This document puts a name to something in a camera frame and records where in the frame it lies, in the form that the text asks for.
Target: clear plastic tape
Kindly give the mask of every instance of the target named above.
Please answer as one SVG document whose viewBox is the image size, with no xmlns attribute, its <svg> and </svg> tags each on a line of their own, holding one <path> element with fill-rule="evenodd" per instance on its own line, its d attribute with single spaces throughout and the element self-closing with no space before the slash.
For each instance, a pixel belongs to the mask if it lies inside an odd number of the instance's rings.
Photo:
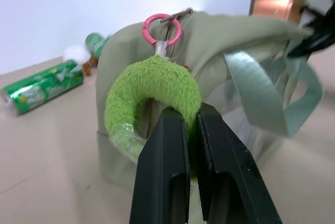
<svg viewBox="0 0 335 224">
<path fill-rule="evenodd" d="M 112 127 L 109 140 L 124 156 L 137 164 L 138 157 L 146 143 L 146 139 L 134 131 L 132 124 L 121 124 Z"/>
</svg>

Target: backpack strap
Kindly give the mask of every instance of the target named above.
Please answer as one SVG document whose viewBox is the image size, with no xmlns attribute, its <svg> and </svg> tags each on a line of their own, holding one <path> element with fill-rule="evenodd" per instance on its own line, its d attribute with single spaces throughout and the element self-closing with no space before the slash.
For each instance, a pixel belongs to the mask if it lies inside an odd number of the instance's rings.
<svg viewBox="0 0 335 224">
<path fill-rule="evenodd" d="M 283 108 L 282 98 L 260 64 L 244 51 L 224 54 L 249 122 L 279 135 L 293 136 L 320 102 L 323 92 L 315 72 L 305 58 L 281 58 L 274 62 L 278 73 L 286 69 L 290 79 L 305 83 L 307 91 Z"/>
</svg>

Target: black object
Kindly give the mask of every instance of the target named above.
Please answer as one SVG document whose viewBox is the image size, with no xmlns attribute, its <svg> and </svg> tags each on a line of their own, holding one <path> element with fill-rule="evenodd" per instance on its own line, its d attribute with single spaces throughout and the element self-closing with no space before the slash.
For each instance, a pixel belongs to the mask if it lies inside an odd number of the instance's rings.
<svg viewBox="0 0 335 224">
<path fill-rule="evenodd" d="M 304 11 L 314 16 L 314 19 L 305 25 L 314 31 L 288 54 L 289 58 L 309 56 L 335 43 L 335 0 L 332 0 L 332 5 L 326 13 L 308 5 L 301 7 L 299 12 L 302 14 Z"/>
<path fill-rule="evenodd" d="M 209 224 L 282 223 L 245 145 L 213 106 L 197 115 L 198 184 Z"/>
<path fill-rule="evenodd" d="M 197 134 L 190 141 L 196 141 L 196 149 L 189 150 L 197 155 L 207 223 L 282 223 L 251 153 L 214 107 L 202 105 Z M 166 108 L 138 160 L 129 223 L 186 223 L 189 185 L 184 120 Z"/>
<path fill-rule="evenodd" d="M 190 181 L 184 119 L 169 107 L 139 156 L 129 223 L 188 222 Z"/>
</svg>

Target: can label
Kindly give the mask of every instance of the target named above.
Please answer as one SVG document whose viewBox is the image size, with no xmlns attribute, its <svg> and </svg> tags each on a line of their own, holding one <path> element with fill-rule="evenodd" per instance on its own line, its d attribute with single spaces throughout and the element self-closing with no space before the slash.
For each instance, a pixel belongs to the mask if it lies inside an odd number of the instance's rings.
<svg viewBox="0 0 335 224">
<path fill-rule="evenodd" d="M 4 92 L 16 105 L 19 114 L 25 113 L 54 97 L 82 84 L 81 67 L 73 60 L 51 67 L 4 87 Z"/>
</svg>

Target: fabric bag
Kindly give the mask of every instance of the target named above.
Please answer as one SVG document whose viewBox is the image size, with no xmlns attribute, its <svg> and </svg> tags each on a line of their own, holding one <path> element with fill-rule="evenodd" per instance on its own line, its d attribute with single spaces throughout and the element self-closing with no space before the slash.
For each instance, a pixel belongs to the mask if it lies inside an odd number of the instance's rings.
<svg viewBox="0 0 335 224">
<path fill-rule="evenodd" d="M 309 35 L 296 25 L 268 18 L 187 14 L 179 21 L 183 34 L 168 49 L 172 61 L 187 65 L 201 92 L 257 160 L 278 135 L 292 136 L 308 118 L 322 97 L 315 73 L 305 59 L 288 60 L 285 53 Z M 106 43 L 97 73 L 98 146 L 103 179 L 132 192 L 136 165 L 111 145 L 104 127 L 107 94 L 116 78 L 130 64 L 154 55 L 154 48 L 142 37 L 142 23 L 115 33 Z M 168 40 L 174 28 L 153 23 L 150 35 Z M 298 81 L 307 92 L 289 104 Z M 139 133 L 148 138 L 164 108 L 149 100 L 141 117 Z M 203 223 L 199 193 L 191 185 L 189 223 Z"/>
</svg>

